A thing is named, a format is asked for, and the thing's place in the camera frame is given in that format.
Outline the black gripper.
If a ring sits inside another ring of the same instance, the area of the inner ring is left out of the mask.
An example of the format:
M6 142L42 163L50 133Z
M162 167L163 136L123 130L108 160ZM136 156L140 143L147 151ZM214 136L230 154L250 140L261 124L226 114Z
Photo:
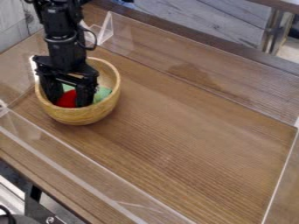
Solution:
M83 33L52 36L44 35L48 46L48 55L35 55L42 89L52 104L58 102L64 93L63 83L76 86L76 107L87 107L94 102L98 85L98 70L87 62L87 51Z

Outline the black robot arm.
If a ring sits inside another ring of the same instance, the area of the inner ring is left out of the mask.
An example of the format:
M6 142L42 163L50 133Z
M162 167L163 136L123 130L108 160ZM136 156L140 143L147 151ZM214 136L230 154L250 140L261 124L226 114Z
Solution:
M63 85L70 84L76 90L75 105L87 107L94 102L98 88L99 71L87 63L87 51L94 51L86 45L83 20L79 0L24 0L34 5L38 18L44 29L44 41L48 46L48 56L35 55L43 92L48 100L56 103L63 95Z

